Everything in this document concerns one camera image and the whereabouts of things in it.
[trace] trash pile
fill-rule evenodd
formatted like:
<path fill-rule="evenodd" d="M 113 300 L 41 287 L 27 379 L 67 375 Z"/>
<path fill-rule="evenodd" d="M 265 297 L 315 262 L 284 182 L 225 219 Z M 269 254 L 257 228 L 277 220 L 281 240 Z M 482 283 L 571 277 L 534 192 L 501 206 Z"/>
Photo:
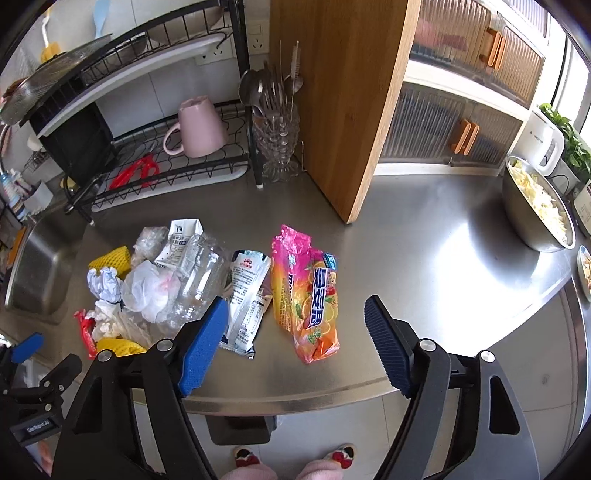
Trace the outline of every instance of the trash pile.
<path fill-rule="evenodd" d="M 293 335 L 307 364 L 339 349 L 335 320 L 336 260 L 311 247 L 311 238 L 284 225 L 262 252 L 229 252 L 206 234 L 198 219 L 146 227 L 134 253 L 119 247 L 89 264 L 93 310 L 74 314 L 93 359 L 142 353 L 174 338 L 187 322 L 200 320 L 216 297 L 228 302 L 228 325 L 220 347 L 247 358 L 271 300 L 277 322 Z"/>

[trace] pink pitcher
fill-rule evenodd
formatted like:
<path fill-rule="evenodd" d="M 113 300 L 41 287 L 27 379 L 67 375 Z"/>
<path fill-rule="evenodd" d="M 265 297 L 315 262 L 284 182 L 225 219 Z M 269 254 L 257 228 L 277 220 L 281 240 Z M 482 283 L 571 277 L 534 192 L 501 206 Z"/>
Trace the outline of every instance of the pink pitcher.
<path fill-rule="evenodd" d="M 181 132 L 181 146 L 170 150 L 166 146 L 169 136 L 176 130 Z M 211 100 L 199 96 L 181 103 L 178 122 L 164 137 L 164 151 L 169 155 L 185 153 L 191 158 L 204 157 L 228 143 L 228 132 Z"/>

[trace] stainless steel countertop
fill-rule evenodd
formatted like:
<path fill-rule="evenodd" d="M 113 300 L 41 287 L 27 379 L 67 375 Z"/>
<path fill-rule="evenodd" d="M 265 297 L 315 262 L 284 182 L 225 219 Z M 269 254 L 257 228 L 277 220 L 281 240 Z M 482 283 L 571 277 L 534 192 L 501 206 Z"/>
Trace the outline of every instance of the stainless steel countertop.
<path fill-rule="evenodd" d="M 286 223 L 336 255 L 340 351 L 304 365 L 269 308 L 254 360 L 216 353 L 203 386 L 187 400 L 189 411 L 202 413 L 289 413 L 391 392 L 363 322 L 363 304 L 373 294 L 419 337 L 471 356 L 510 334 L 576 275 L 576 251 L 539 254 L 523 244 L 505 216 L 501 181 L 491 177 L 375 177 L 353 225 L 342 223 L 306 175 L 264 190 L 245 176 L 131 202 L 95 218 L 97 226 L 87 228 L 76 260 L 61 323 L 40 326 L 0 314 L 0 331 L 10 338 L 21 340 L 35 330 L 45 335 L 42 356 L 49 365 L 70 352 L 85 357 L 70 316 L 93 305 L 88 261 L 110 247 L 131 247 L 145 226 L 199 218 L 206 232 L 231 249 L 270 253 L 272 237 Z M 588 304 L 581 309 L 589 310 Z"/>

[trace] yellow foam fruit net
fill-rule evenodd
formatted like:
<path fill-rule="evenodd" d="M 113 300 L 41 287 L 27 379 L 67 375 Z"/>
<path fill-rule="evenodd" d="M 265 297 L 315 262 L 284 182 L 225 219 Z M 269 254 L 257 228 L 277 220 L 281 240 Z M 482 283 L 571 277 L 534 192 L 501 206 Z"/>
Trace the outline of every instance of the yellow foam fruit net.
<path fill-rule="evenodd" d="M 96 342 L 96 351 L 113 350 L 116 356 L 145 353 L 146 349 L 131 340 L 124 338 L 102 338 Z"/>
<path fill-rule="evenodd" d="M 127 247 L 115 248 L 115 250 L 88 264 L 88 268 L 95 268 L 97 273 L 103 267 L 116 268 L 117 276 L 119 278 L 125 278 L 125 276 L 131 271 L 131 254 Z"/>

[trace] electric kettle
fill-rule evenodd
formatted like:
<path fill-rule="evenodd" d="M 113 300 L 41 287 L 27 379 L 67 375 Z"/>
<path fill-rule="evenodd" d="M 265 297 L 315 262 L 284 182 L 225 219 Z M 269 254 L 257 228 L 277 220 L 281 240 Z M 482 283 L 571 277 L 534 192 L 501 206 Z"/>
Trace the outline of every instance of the electric kettle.
<path fill-rule="evenodd" d="M 553 141 L 554 150 L 550 152 Z M 523 158 L 543 176 L 548 176 L 556 167 L 563 150 L 562 132 L 535 107 L 511 154 Z"/>

